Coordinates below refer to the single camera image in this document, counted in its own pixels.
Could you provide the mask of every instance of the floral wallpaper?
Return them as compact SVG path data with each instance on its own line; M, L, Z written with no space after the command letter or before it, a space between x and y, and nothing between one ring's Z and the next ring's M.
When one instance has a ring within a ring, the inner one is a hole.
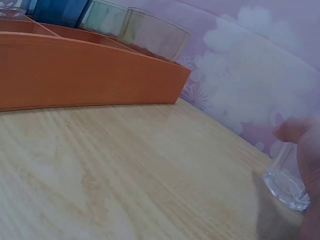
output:
M272 128L320 113L320 2L111 0L189 29L181 97L274 157Z

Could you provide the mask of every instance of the orange tray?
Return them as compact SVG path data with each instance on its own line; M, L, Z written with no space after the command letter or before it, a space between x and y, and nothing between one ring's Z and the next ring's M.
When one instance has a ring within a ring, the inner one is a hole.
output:
M28 17L0 20L0 53L0 111L174 104L190 74L106 36Z

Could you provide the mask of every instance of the glass rim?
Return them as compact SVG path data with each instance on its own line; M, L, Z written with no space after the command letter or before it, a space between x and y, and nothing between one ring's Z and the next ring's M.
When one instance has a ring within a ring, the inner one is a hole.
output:
M185 32L187 35L191 36L190 31L186 27L181 26L178 23L176 23L174 21L171 21L171 20L163 20L163 19L159 18L154 13L152 13L152 12L150 12L148 10L145 10L145 9L142 9L142 8L138 8L138 7L133 7L133 6L128 7L127 10L128 10L128 12L129 11L133 11L133 12L141 13L141 14L147 15L149 17L158 19L158 20L160 20L160 21L162 21L162 22L164 22L166 24L170 24L170 25L174 26L175 28L180 29L181 31Z
M124 10L124 11L128 11L127 7L119 5L119 4L116 4L116 3L113 3L113 2L110 2L110 1L107 1L107 0L93 0L92 1L92 5L94 5L94 3L106 4L106 5L110 5L112 7L115 7L115 8Z

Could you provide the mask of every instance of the hand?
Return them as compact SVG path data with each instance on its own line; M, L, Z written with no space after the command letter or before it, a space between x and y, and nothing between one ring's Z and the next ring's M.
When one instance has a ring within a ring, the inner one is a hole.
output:
M283 142L297 146L297 163L302 181L310 196L300 229L300 240L318 240L320 236L320 117L290 118L273 130Z
M283 142L297 146L297 163L311 201L320 200L320 117L289 118L273 130Z

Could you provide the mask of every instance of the green glass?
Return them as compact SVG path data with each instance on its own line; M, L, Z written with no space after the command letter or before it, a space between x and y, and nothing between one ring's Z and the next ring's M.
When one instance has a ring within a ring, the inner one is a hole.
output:
M174 62L189 37L190 34L176 23L129 7L117 40L142 54Z
M127 15L127 8L103 1L94 0L84 23L88 30L117 38Z

